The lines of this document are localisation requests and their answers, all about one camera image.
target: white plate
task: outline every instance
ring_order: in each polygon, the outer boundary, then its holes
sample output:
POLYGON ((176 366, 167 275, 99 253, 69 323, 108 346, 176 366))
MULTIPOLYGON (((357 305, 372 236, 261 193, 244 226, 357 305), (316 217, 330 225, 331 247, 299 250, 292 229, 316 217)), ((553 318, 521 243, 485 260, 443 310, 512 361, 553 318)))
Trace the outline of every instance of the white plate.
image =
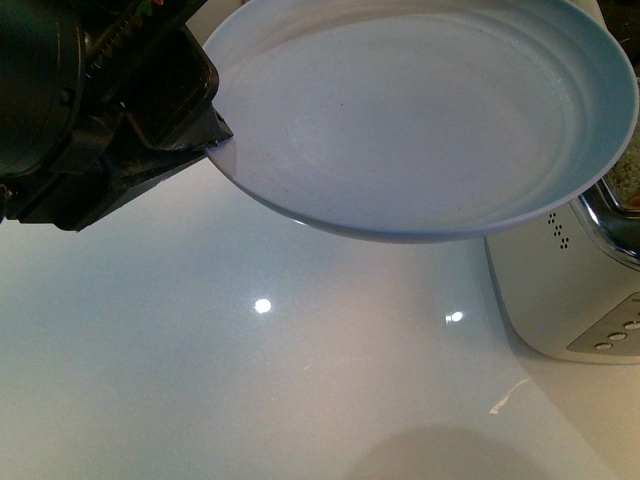
POLYGON ((215 165, 360 238, 530 220, 604 175, 637 118, 622 49, 560 0, 252 0, 205 50, 235 133, 215 165))

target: white appliance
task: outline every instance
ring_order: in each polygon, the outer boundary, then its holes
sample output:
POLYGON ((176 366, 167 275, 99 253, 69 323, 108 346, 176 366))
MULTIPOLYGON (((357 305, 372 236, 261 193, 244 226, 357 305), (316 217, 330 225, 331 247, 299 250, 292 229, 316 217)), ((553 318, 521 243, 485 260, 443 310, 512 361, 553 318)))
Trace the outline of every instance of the white appliance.
POLYGON ((3 479, 638 478, 640 368, 525 345, 482 240, 332 236, 201 162, 0 245, 3 479))
POLYGON ((570 205, 487 239, 505 314, 552 357, 640 362, 638 218, 607 223, 608 196, 600 182, 570 205), (626 249, 607 235, 621 224, 629 225, 626 249))

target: glossy countertop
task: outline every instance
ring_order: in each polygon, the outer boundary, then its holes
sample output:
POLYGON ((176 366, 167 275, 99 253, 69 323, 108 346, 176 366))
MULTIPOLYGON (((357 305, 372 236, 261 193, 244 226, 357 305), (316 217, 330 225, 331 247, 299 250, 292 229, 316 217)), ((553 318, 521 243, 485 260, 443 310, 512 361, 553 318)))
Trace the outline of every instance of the glossy countertop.
POLYGON ((0 244, 0 478, 639 478, 640 366, 526 346, 482 239, 332 236, 202 161, 0 244))

